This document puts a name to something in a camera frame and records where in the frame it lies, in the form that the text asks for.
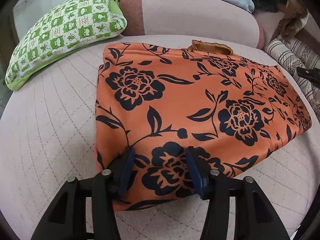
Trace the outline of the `orange black floral garment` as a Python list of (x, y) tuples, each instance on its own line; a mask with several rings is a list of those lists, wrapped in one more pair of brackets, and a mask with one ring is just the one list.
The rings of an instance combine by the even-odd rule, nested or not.
[(147, 43), (105, 47), (95, 102), (100, 170), (136, 157), (117, 211), (192, 195), (186, 151), (234, 177), (311, 128), (311, 116), (279, 66), (239, 55)]

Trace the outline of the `striped beige blanket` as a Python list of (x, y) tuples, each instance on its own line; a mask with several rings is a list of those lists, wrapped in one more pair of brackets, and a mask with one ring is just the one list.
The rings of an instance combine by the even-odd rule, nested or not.
[(319, 118), (319, 88), (297, 74), (298, 67), (308, 71), (318, 70), (319, 56), (296, 38), (289, 42), (281, 37), (275, 38), (265, 47), (265, 52), (290, 73)]

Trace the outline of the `brown patterned fabric heap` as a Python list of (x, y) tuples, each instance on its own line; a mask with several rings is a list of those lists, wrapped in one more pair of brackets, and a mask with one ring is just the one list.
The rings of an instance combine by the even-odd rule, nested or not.
[(309, 11), (301, 0), (252, 0), (255, 9), (266, 12), (281, 11), (277, 29), (285, 41), (294, 38), (307, 24)]

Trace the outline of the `pink quilted mattress cover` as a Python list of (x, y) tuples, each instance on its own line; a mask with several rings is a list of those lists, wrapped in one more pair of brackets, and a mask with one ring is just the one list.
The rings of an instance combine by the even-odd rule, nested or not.
[[(262, 50), (179, 35), (122, 37), (98, 42), (37, 72), (13, 92), (1, 117), (1, 212), (19, 239), (31, 239), (69, 175), (96, 174), (94, 103), (98, 67), (108, 43), (146, 42), (169, 48), (192, 39), (219, 42), (255, 62), (275, 65)], [(237, 178), (252, 176), (291, 236), (319, 186), (319, 122)], [(116, 213), (122, 239), (199, 239), (208, 203), (198, 196)]]

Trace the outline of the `pink quilted bolster cushion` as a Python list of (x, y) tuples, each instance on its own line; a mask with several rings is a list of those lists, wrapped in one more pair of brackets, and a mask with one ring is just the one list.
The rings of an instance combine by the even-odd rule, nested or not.
[(249, 12), (221, 0), (120, 0), (125, 36), (185, 35), (262, 49), (265, 34)]

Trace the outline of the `green white patterned pillow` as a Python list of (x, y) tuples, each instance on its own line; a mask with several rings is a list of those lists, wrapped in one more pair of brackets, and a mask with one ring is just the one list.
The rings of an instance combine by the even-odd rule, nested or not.
[(127, 26), (120, 0), (67, 0), (42, 16), (14, 49), (5, 83), (19, 90), (37, 71)]

